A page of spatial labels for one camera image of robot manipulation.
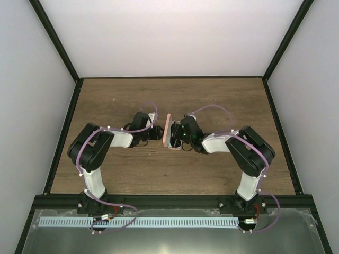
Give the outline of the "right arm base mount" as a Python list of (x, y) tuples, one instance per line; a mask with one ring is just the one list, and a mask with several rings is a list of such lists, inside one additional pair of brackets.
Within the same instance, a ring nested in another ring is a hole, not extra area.
[(254, 215), (257, 208), (260, 214), (266, 214), (267, 209), (262, 206), (264, 199), (259, 194), (250, 201), (245, 201), (238, 194), (218, 197), (220, 213), (234, 215)]

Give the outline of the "black sunglasses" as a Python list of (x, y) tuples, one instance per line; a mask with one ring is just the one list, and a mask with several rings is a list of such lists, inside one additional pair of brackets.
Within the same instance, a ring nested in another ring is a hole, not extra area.
[(178, 148), (181, 146), (181, 125), (174, 123), (171, 127), (171, 146)]

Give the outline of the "pink glasses case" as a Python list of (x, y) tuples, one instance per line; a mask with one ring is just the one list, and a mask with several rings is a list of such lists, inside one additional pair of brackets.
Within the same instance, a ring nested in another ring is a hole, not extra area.
[(178, 148), (173, 148), (171, 146), (171, 126), (175, 121), (172, 120), (172, 115), (171, 113), (168, 113), (167, 118), (166, 118), (166, 123), (165, 123), (165, 128), (164, 128), (164, 135), (163, 135), (163, 146), (166, 148), (169, 148), (171, 150), (181, 150), (182, 145)]

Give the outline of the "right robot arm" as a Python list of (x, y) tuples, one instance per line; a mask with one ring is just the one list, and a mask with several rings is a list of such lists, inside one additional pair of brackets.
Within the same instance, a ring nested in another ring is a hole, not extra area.
[(235, 206), (241, 213), (248, 213), (260, 192), (262, 178), (266, 176), (274, 149), (250, 126), (230, 133), (204, 133), (195, 116), (185, 116), (181, 121), (167, 115), (163, 145), (182, 150), (184, 144), (200, 154), (230, 153), (242, 171), (240, 184), (235, 192)]

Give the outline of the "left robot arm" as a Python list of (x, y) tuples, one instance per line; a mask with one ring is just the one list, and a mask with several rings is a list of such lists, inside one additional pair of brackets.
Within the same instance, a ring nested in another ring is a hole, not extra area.
[(101, 176), (101, 165), (108, 150), (134, 148), (140, 142), (160, 140), (164, 128), (155, 125), (156, 118), (156, 113), (137, 112), (132, 122), (120, 129), (88, 123), (69, 146), (67, 155), (83, 179), (84, 194), (91, 198), (89, 206), (95, 213), (101, 214), (108, 209), (108, 200), (104, 197), (106, 188)]

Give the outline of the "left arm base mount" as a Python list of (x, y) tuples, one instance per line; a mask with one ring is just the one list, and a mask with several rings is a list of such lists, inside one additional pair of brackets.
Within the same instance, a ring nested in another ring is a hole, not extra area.
[(122, 214), (123, 208), (102, 204), (85, 193), (79, 196), (77, 214), (104, 215), (104, 214)]

